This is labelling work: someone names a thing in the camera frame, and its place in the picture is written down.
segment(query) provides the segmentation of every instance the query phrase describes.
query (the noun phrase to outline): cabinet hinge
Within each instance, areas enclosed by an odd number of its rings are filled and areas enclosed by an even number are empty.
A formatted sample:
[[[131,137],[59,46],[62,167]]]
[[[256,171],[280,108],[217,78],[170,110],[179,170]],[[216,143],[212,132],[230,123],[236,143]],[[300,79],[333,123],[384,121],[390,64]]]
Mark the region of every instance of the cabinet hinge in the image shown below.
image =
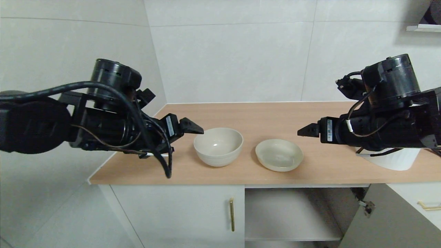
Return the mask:
[[[375,204],[371,201],[364,201],[366,190],[363,188],[351,188],[351,191],[358,200],[358,204],[364,207],[364,215],[369,218],[375,210]]]

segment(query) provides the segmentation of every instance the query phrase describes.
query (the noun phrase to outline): bowl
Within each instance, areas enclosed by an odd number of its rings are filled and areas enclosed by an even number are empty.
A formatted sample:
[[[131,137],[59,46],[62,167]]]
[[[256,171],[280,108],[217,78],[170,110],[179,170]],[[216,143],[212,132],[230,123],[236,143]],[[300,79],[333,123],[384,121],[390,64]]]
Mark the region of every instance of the bowl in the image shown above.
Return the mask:
[[[243,137],[231,128],[213,128],[196,136],[193,145],[204,163],[221,167],[231,164],[239,156]]]
[[[267,139],[256,146],[259,162],[266,168],[287,172],[297,168],[303,160],[299,146],[284,139]]]

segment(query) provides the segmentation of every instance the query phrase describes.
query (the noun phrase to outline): white cabinet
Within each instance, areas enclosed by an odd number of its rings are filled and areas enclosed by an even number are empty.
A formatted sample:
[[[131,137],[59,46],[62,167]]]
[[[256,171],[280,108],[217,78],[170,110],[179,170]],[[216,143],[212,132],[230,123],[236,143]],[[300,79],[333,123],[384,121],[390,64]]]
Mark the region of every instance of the white cabinet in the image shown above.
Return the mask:
[[[245,246],[244,185],[112,185],[112,189],[146,248]]]
[[[441,211],[425,212],[416,202],[439,204],[441,188],[433,187],[441,183],[410,185],[372,184],[364,197],[375,204],[369,218],[348,188],[112,185],[109,191],[138,247],[335,248],[342,237],[340,248],[439,247],[434,224]]]
[[[372,184],[364,201],[374,211],[367,218],[359,208],[339,248],[440,247],[441,230],[389,186]]]

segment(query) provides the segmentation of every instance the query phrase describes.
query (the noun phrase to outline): white label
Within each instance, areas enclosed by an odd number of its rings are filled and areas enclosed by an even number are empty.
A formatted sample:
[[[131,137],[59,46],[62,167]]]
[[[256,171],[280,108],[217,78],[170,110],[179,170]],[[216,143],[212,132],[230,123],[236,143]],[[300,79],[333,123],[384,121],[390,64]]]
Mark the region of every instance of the white label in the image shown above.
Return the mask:
[[[328,120],[328,142],[332,142],[332,120]]]
[[[167,118],[165,118],[165,120],[167,121],[169,135],[170,136],[175,135],[175,130],[173,130],[173,125],[172,125],[172,118],[170,116],[167,116]]]

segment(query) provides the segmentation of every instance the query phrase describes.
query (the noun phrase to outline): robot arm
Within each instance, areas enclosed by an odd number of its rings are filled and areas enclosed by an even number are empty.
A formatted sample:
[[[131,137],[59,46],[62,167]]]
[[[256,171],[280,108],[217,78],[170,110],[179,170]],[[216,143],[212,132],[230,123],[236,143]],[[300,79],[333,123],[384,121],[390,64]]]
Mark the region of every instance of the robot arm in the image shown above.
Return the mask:
[[[362,79],[351,79],[353,75]],[[441,149],[441,87],[420,92],[407,54],[353,72],[336,84],[347,98],[358,102],[347,114],[323,117],[297,135],[371,151]]]
[[[114,150],[151,155],[161,162],[171,177],[170,143],[184,133],[204,130],[187,118],[178,121],[169,113],[162,119],[141,109],[153,100],[149,90],[136,91],[141,84],[136,70],[118,62],[98,59],[90,81],[71,83],[33,93],[0,93],[0,150],[38,154],[68,141],[83,150]],[[88,88],[86,94],[72,90]],[[49,98],[59,94],[58,101]],[[89,101],[93,108],[86,107]],[[72,116],[67,110],[74,106]],[[168,153],[168,164],[161,156]]]

